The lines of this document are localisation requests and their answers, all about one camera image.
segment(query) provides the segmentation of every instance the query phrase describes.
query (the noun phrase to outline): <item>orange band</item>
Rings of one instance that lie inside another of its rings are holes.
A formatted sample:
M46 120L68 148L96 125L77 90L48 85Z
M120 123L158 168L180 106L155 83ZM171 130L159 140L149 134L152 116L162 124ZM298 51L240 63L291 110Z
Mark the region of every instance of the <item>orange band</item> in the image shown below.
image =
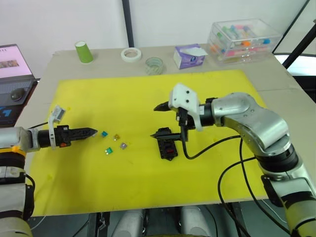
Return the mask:
M26 152L20 150L20 147L19 146L13 146L11 148L2 148L0 149L0 153L6 153L6 152L14 152L14 153L18 153L22 156L26 156Z

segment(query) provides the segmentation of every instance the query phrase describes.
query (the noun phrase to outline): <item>laptop screen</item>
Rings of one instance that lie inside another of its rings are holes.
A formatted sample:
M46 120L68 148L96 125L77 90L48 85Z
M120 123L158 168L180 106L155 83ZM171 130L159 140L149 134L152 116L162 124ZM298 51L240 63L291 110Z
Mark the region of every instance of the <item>laptop screen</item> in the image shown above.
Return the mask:
M18 46L0 46L0 79L32 75Z

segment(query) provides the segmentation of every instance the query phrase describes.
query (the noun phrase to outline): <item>yellow mat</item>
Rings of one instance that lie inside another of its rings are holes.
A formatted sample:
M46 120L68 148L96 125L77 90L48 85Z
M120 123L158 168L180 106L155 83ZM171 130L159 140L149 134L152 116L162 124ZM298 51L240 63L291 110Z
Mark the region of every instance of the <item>yellow mat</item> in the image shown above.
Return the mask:
M217 181L222 171L239 161L239 139L226 141L195 160L179 156L161 159L157 141L150 135L160 127L180 128L175 113L154 112L168 100L174 85L182 82L195 90L201 102L231 92L247 92L259 105L264 102L242 71L174 74L150 77L81 79L61 81L52 102L67 109L61 124L91 127L96 137L74 141L71 147L41 149L34 156L31 175L36 182L34 215L60 215L134 208L219 202ZM101 132L109 135L102 138ZM113 140L118 134L120 139ZM228 128L207 127L190 131L188 153L194 155L209 144L236 135ZM125 150L119 148L125 142ZM111 147L113 153L105 154ZM244 158L253 156L244 147ZM265 196L257 161L246 170L254 193ZM241 167L225 175L226 200L249 199Z

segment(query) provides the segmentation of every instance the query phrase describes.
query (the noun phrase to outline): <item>white wall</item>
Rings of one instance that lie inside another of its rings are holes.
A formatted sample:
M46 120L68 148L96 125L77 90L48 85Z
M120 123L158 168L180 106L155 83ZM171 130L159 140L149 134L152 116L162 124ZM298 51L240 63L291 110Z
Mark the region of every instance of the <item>white wall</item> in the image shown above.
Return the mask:
M301 13L297 21L294 23L290 31L284 37L275 53L291 53L293 49L304 38L308 31L313 27L313 20L316 19L316 0L310 0ZM303 53L316 55L316 39L305 49Z
M121 0L0 0L0 45L18 44L37 78L55 51L79 40L127 47Z
M130 0L136 47L206 43L216 21L261 18L284 33L305 0Z

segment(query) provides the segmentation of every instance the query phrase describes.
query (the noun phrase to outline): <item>plastic storage box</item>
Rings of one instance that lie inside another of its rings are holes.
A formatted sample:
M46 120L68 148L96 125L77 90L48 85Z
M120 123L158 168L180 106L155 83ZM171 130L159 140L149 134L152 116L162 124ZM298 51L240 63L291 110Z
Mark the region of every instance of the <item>plastic storage box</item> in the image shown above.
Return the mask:
M215 22L207 51L221 63L260 60L272 52L281 36L260 19Z

